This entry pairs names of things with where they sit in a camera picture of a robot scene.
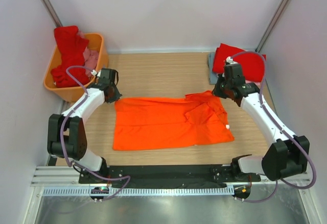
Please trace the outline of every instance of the metal pole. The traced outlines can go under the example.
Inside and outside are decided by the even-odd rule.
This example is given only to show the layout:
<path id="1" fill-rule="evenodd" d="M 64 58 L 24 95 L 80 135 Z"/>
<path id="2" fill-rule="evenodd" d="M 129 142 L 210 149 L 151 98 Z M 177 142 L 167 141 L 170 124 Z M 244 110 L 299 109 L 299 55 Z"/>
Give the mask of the metal pole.
<path id="1" fill-rule="evenodd" d="M 255 49 L 256 52 L 260 52 L 262 50 L 263 46 L 265 45 L 267 39 L 269 38 L 272 30 L 276 26 L 276 23 L 281 18 L 282 14 L 285 11 L 285 9 L 286 9 L 289 2 L 290 2 L 290 0 L 282 0 L 281 3 L 279 4 L 279 6 L 278 6 L 272 20 L 270 21 L 270 23 L 269 23 L 265 33 L 263 34 L 257 48 Z"/>
<path id="2" fill-rule="evenodd" d="M 48 13 L 50 14 L 53 22 L 55 23 L 56 27 L 61 27 L 62 23 L 55 11 L 55 9 L 53 8 L 53 6 L 51 5 L 50 0 L 42 0 L 45 8 L 47 9 Z"/>

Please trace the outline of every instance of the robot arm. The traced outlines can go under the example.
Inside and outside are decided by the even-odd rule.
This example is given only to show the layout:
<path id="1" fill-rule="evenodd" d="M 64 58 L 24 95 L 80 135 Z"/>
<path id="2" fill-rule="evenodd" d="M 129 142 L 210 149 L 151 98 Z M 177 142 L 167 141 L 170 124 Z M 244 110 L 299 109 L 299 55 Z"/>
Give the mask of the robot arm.
<path id="1" fill-rule="evenodd" d="M 97 81 L 87 88 L 87 93 L 84 93 L 76 102 L 77 105 L 72 106 L 62 114 L 50 116 L 48 152 L 60 158 L 64 157 L 60 142 L 60 128 L 64 119 L 69 116 L 64 126 L 64 131 L 69 131 L 69 135 L 64 135 L 69 160 L 74 160 L 79 165 L 106 177 L 108 176 L 106 161 L 87 148 L 84 125 L 98 106 L 104 102 L 112 103 L 117 101 L 121 94 L 115 83 L 116 78 L 118 81 L 118 72 L 116 70 L 102 68 L 97 77 Z"/>
<path id="2" fill-rule="evenodd" d="M 235 164 L 236 173 L 263 174 L 275 181 L 305 172 L 307 159 L 291 140 L 278 129 L 263 106 L 283 128 L 283 131 L 292 135 L 307 153 L 309 152 L 309 141 L 305 136 L 296 136 L 287 128 L 264 99 L 261 103 L 259 91 L 256 84 L 246 84 L 241 65 L 227 58 L 224 74 L 218 76 L 213 95 L 235 101 L 253 118 L 270 146 L 263 157 L 246 155 L 233 159 L 232 164 Z"/>

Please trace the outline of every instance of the orange laundry basket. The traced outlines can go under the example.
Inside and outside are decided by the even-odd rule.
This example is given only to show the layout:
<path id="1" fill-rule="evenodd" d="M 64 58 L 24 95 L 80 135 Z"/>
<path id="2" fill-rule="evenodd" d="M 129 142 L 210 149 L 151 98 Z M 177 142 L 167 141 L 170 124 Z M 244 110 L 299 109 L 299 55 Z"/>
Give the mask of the orange laundry basket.
<path id="1" fill-rule="evenodd" d="M 85 38 L 89 40 L 88 48 L 93 49 L 99 52 L 99 59 L 96 67 L 96 71 L 101 70 L 103 67 L 108 67 L 109 57 L 107 54 L 106 47 L 104 45 L 104 39 L 101 34 L 97 33 L 91 33 L 91 34 L 85 34 Z M 51 62 L 49 64 L 49 67 L 46 71 L 46 75 L 44 77 L 44 86 L 46 89 L 53 91 L 58 96 L 60 96 L 63 100 L 67 102 L 76 102 L 84 93 L 82 87 L 67 87 L 67 88 L 57 88 L 54 84 L 51 70 L 58 65 L 61 64 L 61 54 L 56 46 L 56 49 L 53 53 Z M 90 80 L 88 84 L 85 85 L 87 87 L 90 83 L 94 81 L 94 77 Z"/>

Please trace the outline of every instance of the gray floor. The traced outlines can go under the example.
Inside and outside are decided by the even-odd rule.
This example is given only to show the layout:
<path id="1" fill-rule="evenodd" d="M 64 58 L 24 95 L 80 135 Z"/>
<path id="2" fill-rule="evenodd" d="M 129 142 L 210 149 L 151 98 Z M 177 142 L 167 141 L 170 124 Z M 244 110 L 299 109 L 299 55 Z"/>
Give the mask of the gray floor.
<path id="1" fill-rule="evenodd" d="M 254 185 L 249 199 L 264 198 L 273 188 L 273 185 Z M 71 214 L 53 211 L 70 211 L 89 200 L 43 197 L 36 223 L 309 223 L 298 190 L 285 185 L 280 185 L 277 194 L 261 204 L 234 201 L 231 196 L 118 197 L 86 204 Z"/>

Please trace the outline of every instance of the wooden tabletop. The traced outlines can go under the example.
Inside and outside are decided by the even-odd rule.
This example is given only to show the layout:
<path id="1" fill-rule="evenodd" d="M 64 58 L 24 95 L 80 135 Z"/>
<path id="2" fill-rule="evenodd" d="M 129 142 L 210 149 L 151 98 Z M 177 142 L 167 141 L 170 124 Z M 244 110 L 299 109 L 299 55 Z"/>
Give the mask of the wooden tabletop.
<path id="1" fill-rule="evenodd" d="M 184 97 L 212 90 L 208 82 L 208 53 L 109 55 L 109 67 L 118 70 L 118 89 L 123 97 Z M 272 107 L 269 92 L 264 96 Z M 108 165 L 227 164 L 245 154 L 264 155 L 268 149 L 251 117 L 229 99 L 221 99 L 235 141 L 185 148 L 114 151 L 115 110 L 103 104 L 86 123 L 88 148 Z M 58 159 L 57 165 L 66 165 Z"/>

